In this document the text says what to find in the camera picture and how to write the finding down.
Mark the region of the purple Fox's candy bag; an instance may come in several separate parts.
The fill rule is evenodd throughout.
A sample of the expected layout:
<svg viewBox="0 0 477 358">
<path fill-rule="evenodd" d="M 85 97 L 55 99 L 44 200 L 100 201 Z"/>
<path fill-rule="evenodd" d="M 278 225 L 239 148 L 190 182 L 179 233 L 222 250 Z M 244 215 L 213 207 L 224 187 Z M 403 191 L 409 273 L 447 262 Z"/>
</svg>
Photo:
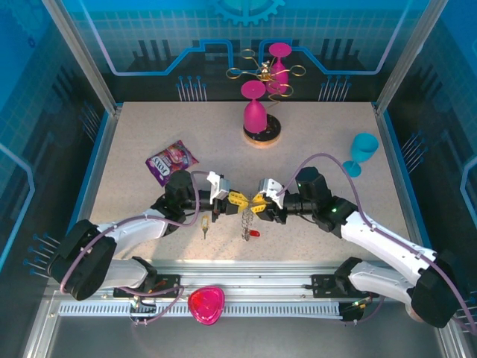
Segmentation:
<svg viewBox="0 0 477 358">
<path fill-rule="evenodd" d="M 196 163 L 199 161 L 182 140 L 174 142 L 145 161 L 149 172 L 162 187 L 169 182 L 175 172 L 186 170 Z"/>
</svg>

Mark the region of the pink heart-shaped container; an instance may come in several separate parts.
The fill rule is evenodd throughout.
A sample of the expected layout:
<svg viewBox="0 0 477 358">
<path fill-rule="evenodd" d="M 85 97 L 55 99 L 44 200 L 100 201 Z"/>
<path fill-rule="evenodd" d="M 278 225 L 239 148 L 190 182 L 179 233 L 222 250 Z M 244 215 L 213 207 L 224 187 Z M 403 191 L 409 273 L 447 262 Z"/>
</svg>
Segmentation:
<svg viewBox="0 0 477 358">
<path fill-rule="evenodd" d="M 188 308 L 192 316 L 207 326 L 214 325 L 219 320 L 224 305 L 224 291 L 217 286 L 199 288 L 188 298 Z"/>
</svg>

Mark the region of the aluminium side rail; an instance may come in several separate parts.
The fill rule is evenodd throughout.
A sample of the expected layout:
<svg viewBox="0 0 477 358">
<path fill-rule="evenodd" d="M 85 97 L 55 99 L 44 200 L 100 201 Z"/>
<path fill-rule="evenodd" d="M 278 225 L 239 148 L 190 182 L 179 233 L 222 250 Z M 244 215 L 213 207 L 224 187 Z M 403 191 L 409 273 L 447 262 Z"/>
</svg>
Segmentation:
<svg viewBox="0 0 477 358">
<path fill-rule="evenodd" d="M 377 110 L 374 112 L 410 240 L 431 248 L 432 244 L 391 119 L 387 112 L 378 113 Z"/>
<path fill-rule="evenodd" d="M 118 103 L 116 112 L 114 114 L 105 113 L 101 120 L 101 125 L 78 193 L 78 198 L 75 202 L 72 217 L 66 229 L 67 233 L 73 228 L 76 222 L 82 219 L 89 219 L 92 214 L 122 107 L 123 104 Z"/>
</svg>

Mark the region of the blue plastic goblet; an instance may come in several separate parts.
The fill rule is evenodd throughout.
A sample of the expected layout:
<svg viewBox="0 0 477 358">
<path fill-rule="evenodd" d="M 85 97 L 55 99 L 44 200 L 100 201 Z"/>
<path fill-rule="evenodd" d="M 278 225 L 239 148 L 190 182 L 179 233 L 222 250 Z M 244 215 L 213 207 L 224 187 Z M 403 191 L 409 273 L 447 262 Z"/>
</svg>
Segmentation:
<svg viewBox="0 0 477 358">
<path fill-rule="evenodd" d="M 350 147 L 350 157 L 343 163 L 348 175 L 357 178 L 361 174 L 361 164 L 368 161 L 379 148 L 378 139 L 369 133 L 357 134 Z"/>
</svg>

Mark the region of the round wooden rack base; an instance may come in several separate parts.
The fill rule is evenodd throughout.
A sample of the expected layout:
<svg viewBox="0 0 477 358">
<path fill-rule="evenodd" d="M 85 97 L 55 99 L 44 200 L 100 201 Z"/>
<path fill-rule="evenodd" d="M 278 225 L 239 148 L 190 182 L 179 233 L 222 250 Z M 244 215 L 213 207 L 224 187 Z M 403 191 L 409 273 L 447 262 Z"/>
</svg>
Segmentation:
<svg viewBox="0 0 477 358">
<path fill-rule="evenodd" d="M 273 145 L 280 137 L 282 125 L 273 115 L 267 115 L 267 127 L 259 133 L 252 133 L 243 128 L 244 138 L 257 148 L 267 148 Z"/>
</svg>

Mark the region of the aluminium mounting rail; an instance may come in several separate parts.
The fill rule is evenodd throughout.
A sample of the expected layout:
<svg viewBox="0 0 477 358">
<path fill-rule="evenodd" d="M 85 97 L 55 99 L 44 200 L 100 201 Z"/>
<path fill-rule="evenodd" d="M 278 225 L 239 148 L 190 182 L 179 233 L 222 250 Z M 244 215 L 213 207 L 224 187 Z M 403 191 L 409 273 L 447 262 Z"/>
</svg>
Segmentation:
<svg viewBox="0 0 477 358">
<path fill-rule="evenodd" d="M 176 260 L 149 262 L 157 274 L 178 274 L 180 284 L 161 292 L 143 295 L 131 289 L 124 291 L 142 297 L 153 297 L 182 289 L 190 295 L 205 286 L 220 287 L 227 297 L 257 298 L 265 301 L 312 299 L 311 276 L 333 274 L 355 289 L 376 293 L 408 304 L 413 283 L 392 268 L 375 266 L 356 257 L 345 260 L 339 267 L 316 266 L 308 263 Z M 351 301 L 361 298 L 315 298 Z"/>
</svg>

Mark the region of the pink plastic wine glass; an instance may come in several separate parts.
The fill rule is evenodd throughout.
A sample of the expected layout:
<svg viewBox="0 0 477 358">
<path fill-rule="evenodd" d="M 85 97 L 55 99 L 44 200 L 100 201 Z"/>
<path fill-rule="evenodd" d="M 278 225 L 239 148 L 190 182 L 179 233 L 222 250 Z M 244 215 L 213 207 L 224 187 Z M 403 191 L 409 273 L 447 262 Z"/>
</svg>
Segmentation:
<svg viewBox="0 0 477 358">
<path fill-rule="evenodd" d="M 270 66 L 271 79 L 266 83 L 266 89 L 271 95 L 284 95 L 288 88 L 288 70 L 282 63 L 282 59 L 291 54 L 291 46 L 286 43 L 274 43 L 269 48 L 273 56 Z"/>
<path fill-rule="evenodd" d="M 267 112 L 258 101 L 265 94 L 265 85 L 258 80 L 251 80 L 241 87 L 241 94 L 249 99 L 244 109 L 244 129 L 252 134 L 262 132 L 267 127 Z"/>
</svg>

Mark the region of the aluminium frame post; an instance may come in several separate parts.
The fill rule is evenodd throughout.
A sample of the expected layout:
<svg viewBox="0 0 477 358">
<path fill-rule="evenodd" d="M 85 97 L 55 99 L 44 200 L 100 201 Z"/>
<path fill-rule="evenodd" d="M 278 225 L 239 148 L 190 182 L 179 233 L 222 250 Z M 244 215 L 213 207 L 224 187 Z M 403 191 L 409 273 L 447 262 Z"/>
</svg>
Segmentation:
<svg viewBox="0 0 477 358">
<path fill-rule="evenodd" d="M 400 55 L 397 64 L 386 81 L 376 104 L 374 105 L 374 113 L 376 118 L 384 115 L 388 105 L 391 103 L 394 95 L 397 93 L 399 86 L 407 75 L 411 65 L 422 51 L 433 27 L 437 23 L 445 6 L 449 0 L 429 0 L 426 9 L 414 28 L 405 48 Z"/>
<path fill-rule="evenodd" d="M 61 0 L 41 0 L 101 104 L 111 116 L 117 105 L 71 16 Z"/>
</svg>

